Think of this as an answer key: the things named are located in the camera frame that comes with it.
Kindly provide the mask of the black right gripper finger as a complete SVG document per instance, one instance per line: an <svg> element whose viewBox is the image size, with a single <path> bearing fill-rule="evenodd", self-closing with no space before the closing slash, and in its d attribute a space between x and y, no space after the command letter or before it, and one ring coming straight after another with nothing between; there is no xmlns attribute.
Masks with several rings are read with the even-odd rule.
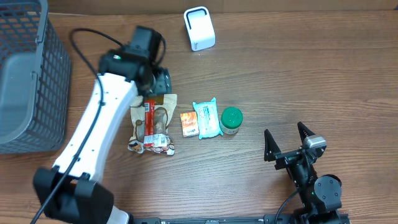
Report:
<svg viewBox="0 0 398 224"><path fill-rule="evenodd" d="M315 133L308 129L302 122L298 122L297 127L302 143L308 143L310 137L315 135Z"/></svg>
<svg viewBox="0 0 398 224"><path fill-rule="evenodd" d="M275 161L281 154L281 151L268 129L264 131L264 140L264 160L267 162Z"/></svg>

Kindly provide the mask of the red coffee stick sachet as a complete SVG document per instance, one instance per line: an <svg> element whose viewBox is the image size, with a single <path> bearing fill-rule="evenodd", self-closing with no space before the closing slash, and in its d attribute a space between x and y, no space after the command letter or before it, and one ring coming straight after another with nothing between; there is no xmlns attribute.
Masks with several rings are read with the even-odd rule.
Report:
<svg viewBox="0 0 398 224"><path fill-rule="evenodd" d="M145 107L145 130L144 130L144 147L154 146L154 112L155 112L155 101L146 100L144 103Z"/></svg>

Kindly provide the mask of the beige snack pouch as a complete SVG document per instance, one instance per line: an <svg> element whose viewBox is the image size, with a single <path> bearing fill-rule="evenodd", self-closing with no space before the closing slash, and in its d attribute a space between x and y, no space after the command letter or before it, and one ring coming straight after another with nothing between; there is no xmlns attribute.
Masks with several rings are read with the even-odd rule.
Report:
<svg viewBox="0 0 398 224"><path fill-rule="evenodd" d="M154 146L144 147L145 107L146 100L155 101L154 112ZM139 97L130 106L131 121L133 126L127 149L142 154L145 151L172 156L175 154L173 140L169 136L169 124L177 105L176 94L164 94L148 98Z"/></svg>

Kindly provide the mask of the green lid jar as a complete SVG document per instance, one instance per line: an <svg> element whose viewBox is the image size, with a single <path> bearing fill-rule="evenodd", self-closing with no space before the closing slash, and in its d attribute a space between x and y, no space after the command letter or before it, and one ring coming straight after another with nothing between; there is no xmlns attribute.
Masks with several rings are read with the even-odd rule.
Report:
<svg viewBox="0 0 398 224"><path fill-rule="evenodd" d="M226 108L221 115L220 128L225 134L236 134L243 122L243 113L236 107Z"/></svg>

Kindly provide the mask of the teal wet wipes pack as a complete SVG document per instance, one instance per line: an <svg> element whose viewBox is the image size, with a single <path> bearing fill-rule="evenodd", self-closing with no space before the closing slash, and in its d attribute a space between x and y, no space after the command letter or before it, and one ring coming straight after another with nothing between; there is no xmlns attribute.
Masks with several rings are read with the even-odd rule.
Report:
<svg viewBox="0 0 398 224"><path fill-rule="evenodd" d="M193 102L193 109L197 114L199 139L223 135L220 128L216 98L212 98L208 102Z"/></svg>

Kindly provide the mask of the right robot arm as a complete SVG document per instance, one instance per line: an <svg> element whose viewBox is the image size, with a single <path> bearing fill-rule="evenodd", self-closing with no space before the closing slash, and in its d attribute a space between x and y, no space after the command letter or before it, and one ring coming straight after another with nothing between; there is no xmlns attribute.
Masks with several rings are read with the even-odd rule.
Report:
<svg viewBox="0 0 398 224"><path fill-rule="evenodd" d="M313 167L327 147L326 139L297 123L302 145L290 152L281 152L269 130L264 131L264 160L275 162L275 169L285 169L295 185L295 192L279 207L274 223L343 223L338 209L342 207L341 180L332 174L317 176ZM283 218L284 207L299 196L303 207Z"/></svg>

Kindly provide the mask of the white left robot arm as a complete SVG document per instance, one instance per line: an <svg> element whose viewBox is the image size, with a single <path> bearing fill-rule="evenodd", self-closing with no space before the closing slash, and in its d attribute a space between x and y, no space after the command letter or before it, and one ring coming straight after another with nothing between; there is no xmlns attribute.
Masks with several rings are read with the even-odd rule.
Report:
<svg viewBox="0 0 398 224"><path fill-rule="evenodd" d="M127 108L139 96L170 88L159 67L158 45L125 45L102 56L89 103L67 146L51 169L37 169L33 186L41 215L65 223L134 223L102 186L109 150Z"/></svg>

